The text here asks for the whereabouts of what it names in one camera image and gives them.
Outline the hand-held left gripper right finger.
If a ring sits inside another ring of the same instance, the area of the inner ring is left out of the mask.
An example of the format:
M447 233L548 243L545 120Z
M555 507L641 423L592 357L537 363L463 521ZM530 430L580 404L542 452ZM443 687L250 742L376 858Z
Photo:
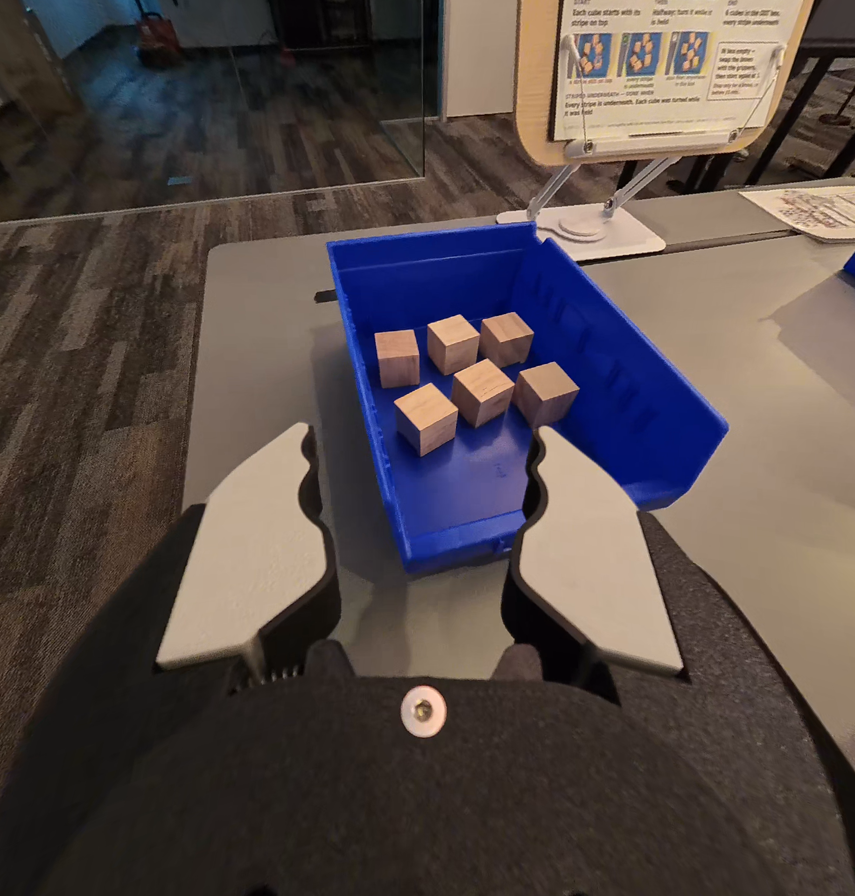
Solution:
M525 517L501 600L541 679L612 690L610 669L685 674L641 513L612 476L556 429L534 430Z

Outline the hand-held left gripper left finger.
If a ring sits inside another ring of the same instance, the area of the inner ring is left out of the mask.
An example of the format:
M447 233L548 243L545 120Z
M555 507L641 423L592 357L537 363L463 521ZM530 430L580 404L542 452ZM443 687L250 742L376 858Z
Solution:
M302 668L341 617L313 427L299 422L267 442L201 510L158 668L242 658L257 682Z

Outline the group of taped wooden cubes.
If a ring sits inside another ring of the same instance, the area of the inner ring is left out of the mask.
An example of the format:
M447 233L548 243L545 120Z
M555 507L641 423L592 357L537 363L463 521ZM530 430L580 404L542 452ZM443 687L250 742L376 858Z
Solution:
M429 323L428 359L437 373L453 378L447 395L433 383L421 384L414 330L378 331L374 342L381 387L410 389L393 403L399 436L423 457L451 442L460 420L480 428L502 417L510 404L532 428L563 419L579 386L560 364L528 367L516 380L504 371L527 361L533 338L534 330L514 311L485 318L479 329L462 315Z

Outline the sleeved instruction sheet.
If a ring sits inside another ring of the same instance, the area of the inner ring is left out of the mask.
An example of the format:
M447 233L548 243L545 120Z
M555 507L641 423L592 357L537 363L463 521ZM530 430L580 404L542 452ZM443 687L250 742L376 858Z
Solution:
M855 185L740 190L789 229L824 243L855 241Z

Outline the wooden document board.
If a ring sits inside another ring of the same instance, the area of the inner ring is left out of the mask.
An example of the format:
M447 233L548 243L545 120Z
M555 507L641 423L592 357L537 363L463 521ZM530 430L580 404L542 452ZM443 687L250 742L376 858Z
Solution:
M565 164L590 164L651 160L657 157L719 154L735 151L756 139L773 117L785 85L788 82L792 62L800 40L811 16L814 3L802 2L796 29L790 39L788 57L780 68L777 94L769 110L768 122L761 128L746 128L729 135L689 137L627 138L606 142L601 148L590 140L554 140L549 125L556 92L556 60L558 54L557 1L520 2L518 13L518 37L516 43L514 123L524 151L534 162L556 167Z

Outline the glass partition panel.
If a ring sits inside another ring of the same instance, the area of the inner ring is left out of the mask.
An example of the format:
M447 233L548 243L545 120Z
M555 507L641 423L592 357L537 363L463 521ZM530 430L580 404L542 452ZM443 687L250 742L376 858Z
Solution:
M408 180L442 2L0 2L0 223Z

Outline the illustrated instruction sheet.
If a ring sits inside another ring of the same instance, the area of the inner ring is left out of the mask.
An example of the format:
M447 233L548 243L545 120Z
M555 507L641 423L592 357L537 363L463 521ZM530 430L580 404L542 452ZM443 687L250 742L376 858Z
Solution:
M559 3L554 140L729 135L761 128L799 1Z

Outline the red cart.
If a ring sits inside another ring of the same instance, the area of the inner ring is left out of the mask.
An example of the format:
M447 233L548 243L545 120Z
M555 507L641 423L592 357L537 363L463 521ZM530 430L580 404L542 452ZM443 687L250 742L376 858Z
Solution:
M172 22L160 13L147 11L141 1L134 1L138 11L135 19L137 45L135 52L140 62L150 69L167 69L184 61Z

